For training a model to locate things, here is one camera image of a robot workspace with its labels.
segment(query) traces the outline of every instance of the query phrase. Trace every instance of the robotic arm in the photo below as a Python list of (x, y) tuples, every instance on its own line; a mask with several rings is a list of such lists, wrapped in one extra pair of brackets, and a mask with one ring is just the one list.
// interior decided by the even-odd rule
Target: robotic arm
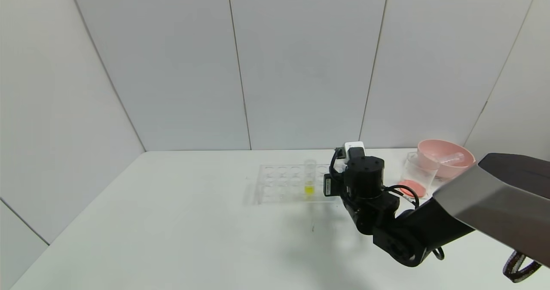
[[(345, 159), (342, 173), (334, 170), (336, 159)], [(550, 162), (490, 153), (397, 217), (400, 200), (392, 193), (406, 187), (383, 186), (383, 169), (383, 159), (365, 156), (363, 143), (346, 143), (335, 150), (324, 194), (340, 196), (358, 231), (373, 235), (397, 262), (418, 266), (432, 252), (442, 260), (440, 247), (477, 229), (518, 251), (504, 271), (512, 281), (550, 266)], [(518, 271), (525, 255), (534, 262)]]

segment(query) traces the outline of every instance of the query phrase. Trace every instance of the cable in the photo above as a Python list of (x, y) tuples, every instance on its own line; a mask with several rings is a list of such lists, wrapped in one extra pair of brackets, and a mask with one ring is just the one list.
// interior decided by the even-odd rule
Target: cable
[(397, 194), (401, 198), (404, 198), (405, 200), (407, 200), (407, 202), (410, 202), (410, 204), (413, 204), (416, 208), (416, 202), (414, 202), (414, 200), (411, 200), (411, 198), (409, 196), (406, 196), (403, 192), (397, 190), (389, 190), (389, 192), (392, 192), (394, 194)]
[(409, 186), (405, 186), (405, 185), (395, 185), (395, 186), (391, 186), (391, 187), (385, 187), (385, 190), (386, 191), (392, 191), (392, 190), (397, 190), (397, 189), (406, 189), (406, 190), (409, 190), (409, 192), (411, 192), (411, 194), (414, 196), (414, 209), (416, 210), (417, 208), (420, 207), (420, 199), (418, 198), (418, 195), (416, 194), (416, 192)]
[(432, 253), (436, 256), (437, 260), (443, 260), (445, 259), (445, 253), (443, 252), (442, 247), (438, 247), (437, 249), (433, 250)]
[(334, 169), (334, 163), (336, 162), (336, 157), (338, 157), (338, 148), (334, 149), (334, 155), (332, 155), (332, 159), (330, 161), (330, 166), (328, 167), (328, 173), (330, 174), (330, 178), (336, 182), (340, 182), (340, 175), (341, 173), (336, 172)]

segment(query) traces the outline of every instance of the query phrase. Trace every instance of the clear plastic well plate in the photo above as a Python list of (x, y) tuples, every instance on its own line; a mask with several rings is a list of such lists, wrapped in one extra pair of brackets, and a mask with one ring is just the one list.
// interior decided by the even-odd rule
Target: clear plastic well plate
[(331, 202), (323, 194), (328, 165), (306, 161), (304, 165), (260, 165), (254, 204), (275, 202)]

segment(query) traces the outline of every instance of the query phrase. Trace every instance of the white table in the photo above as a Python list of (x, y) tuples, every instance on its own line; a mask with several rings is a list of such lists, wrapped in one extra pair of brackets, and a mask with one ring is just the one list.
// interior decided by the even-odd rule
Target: white table
[[(397, 183), (410, 149), (369, 150)], [(186, 151), (141, 155), (12, 290), (548, 289), (501, 273), (511, 249), (474, 232), (405, 267), (356, 231), (341, 202), (252, 205), (259, 165), (328, 163), (332, 150)], [(401, 202), (401, 210), (410, 204)]]

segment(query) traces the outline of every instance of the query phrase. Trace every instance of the yellow liquid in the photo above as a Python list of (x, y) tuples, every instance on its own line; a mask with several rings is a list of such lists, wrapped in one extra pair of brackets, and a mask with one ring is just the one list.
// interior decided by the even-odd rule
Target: yellow liquid
[(306, 192), (307, 195), (312, 195), (315, 192), (315, 187), (306, 185), (304, 186), (304, 191)]

